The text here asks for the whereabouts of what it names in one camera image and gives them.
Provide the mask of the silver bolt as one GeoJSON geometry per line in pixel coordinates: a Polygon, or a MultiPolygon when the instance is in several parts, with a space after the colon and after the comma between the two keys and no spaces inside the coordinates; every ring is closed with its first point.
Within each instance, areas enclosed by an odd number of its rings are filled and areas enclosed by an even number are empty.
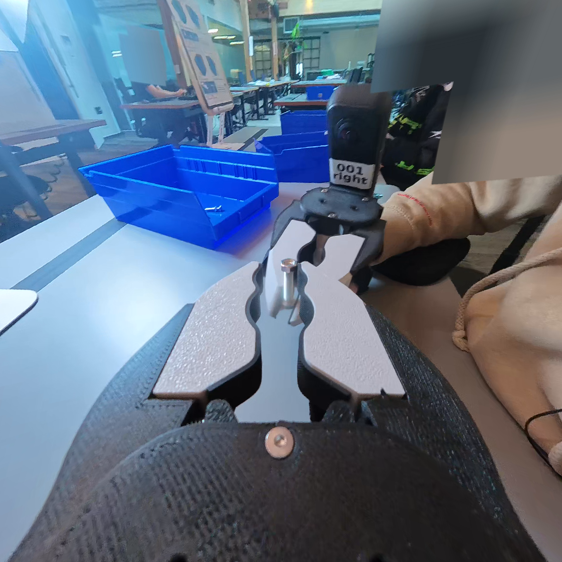
{"type": "Polygon", "coordinates": [[[294,309],[299,301],[299,264],[294,258],[284,258],[280,262],[282,273],[282,310],[294,309]]]}

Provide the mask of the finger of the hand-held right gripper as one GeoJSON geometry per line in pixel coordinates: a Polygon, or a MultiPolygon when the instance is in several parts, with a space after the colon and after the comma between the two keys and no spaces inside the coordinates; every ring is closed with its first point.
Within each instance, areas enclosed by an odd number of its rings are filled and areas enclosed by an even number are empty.
{"type": "Polygon", "coordinates": [[[315,263],[316,231],[305,221],[300,204],[290,204],[276,218],[271,235],[271,271],[282,274],[282,260],[315,263]]]}
{"type": "Polygon", "coordinates": [[[343,234],[318,235],[318,287],[320,294],[363,294],[373,277],[372,264],[384,247],[386,221],[343,234]]]}

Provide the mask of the person's right forearm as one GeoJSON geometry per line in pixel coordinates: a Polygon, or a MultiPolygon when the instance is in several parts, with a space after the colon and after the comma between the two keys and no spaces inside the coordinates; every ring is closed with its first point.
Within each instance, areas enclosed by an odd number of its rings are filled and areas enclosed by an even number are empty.
{"type": "Polygon", "coordinates": [[[449,239],[502,230],[553,213],[561,203],[561,175],[433,184],[433,174],[383,205],[383,261],[449,239]]]}

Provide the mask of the beige hoodie drawstring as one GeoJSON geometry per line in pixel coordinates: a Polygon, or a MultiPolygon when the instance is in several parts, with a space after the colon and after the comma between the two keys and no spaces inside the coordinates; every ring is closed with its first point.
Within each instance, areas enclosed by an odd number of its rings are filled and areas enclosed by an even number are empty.
{"type": "Polygon", "coordinates": [[[525,271],[541,268],[544,265],[549,265],[552,261],[561,259],[561,248],[551,250],[540,254],[529,261],[517,263],[509,266],[506,269],[499,270],[484,277],[479,282],[476,282],[466,294],[463,296],[459,305],[458,314],[455,320],[455,330],[453,331],[453,342],[461,350],[468,352],[469,346],[467,343],[467,330],[466,330],[466,312],[469,302],[474,296],[484,290],[487,290],[491,285],[502,285],[510,282],[518,275],[525,271]]]}

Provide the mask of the person's beige hoodie torso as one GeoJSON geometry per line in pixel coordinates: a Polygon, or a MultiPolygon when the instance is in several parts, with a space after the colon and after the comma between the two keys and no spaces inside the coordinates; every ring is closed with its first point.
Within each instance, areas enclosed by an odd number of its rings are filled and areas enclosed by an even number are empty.
{"type": "Polygon", "coordinates": [[[465,322],[489,388],[561,475],[561,259],[476,294],[465,322]]]}

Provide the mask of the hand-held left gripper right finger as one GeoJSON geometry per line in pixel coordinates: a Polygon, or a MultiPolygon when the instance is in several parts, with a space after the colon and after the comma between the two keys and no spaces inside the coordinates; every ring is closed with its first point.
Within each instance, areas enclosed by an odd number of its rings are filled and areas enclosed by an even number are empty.
{"type": "Polygon", "coordinates": [[[336,401],[356,417],[364,401],[403,399],[406,389],[363,300],[310,263],[299,264],[297,280],[304,324],[297,383],[310,419],[321,420],[336,401]]]}

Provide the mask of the cardboard sign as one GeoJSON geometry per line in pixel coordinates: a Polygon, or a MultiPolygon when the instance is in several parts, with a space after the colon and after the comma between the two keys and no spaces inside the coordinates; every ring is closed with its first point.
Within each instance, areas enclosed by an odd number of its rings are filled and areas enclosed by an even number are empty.
{"type": "Polygon", "coordinates": [[[198,1],[157,3],[178,80],[193,87],[207,115],[232,110],[230,86],[198,1]]]}

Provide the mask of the wooden desk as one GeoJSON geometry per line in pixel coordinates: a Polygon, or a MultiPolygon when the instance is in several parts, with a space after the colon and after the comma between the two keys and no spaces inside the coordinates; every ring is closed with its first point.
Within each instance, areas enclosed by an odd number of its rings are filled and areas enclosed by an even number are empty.
{"type": "Polygon", "coordinates": [[[47,158],[65,155],[70,167],[77,175],[83,191],[88,197],[92,197],[96,195],[96,191],[79,171],[84,164],[77,152],[72,135],[106,126],[106,124],[106,121],[103,119],[56,120],[53,124],[38,128],[1,133],[1,172],[5,172],[22,191],[25,195],[25,201],[30,203],[40,220],[47,220],[53,214],[32,185],[30,179],[23,172],[22,165],[33,164],[47,158]],[[10,149],[10,146],[13,145],[50,138],[56,138],[57,142],[33,147],[20,153],[13,153],[10,149]]]}
{"type": "Polygon", "coordinates": [[[125,103],[138,137],[154,139],[156,146],[178,146],[187,138],[207,143],[207,115],[197,101],[177,98],[125,103]]]}

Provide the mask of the white tablet stand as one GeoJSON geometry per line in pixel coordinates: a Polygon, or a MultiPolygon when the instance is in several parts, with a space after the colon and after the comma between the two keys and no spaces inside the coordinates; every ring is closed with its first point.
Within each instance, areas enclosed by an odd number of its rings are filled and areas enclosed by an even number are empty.
{"type": "Polygon", "coordinates": [[[1,289],[1,334],[17,323],[37,302],[36,291],[1,289]]]}

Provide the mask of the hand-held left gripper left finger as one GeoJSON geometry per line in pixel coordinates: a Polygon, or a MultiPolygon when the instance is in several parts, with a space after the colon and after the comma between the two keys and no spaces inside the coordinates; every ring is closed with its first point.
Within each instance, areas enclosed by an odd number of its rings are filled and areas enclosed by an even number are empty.
{"type": "Polygon", "coordinates": [[[235,409],[257,392],[262,281],[261,263],[251,261],[200,296],[152,390],[155,398],[203,406],[221,399],[235,409]]]}

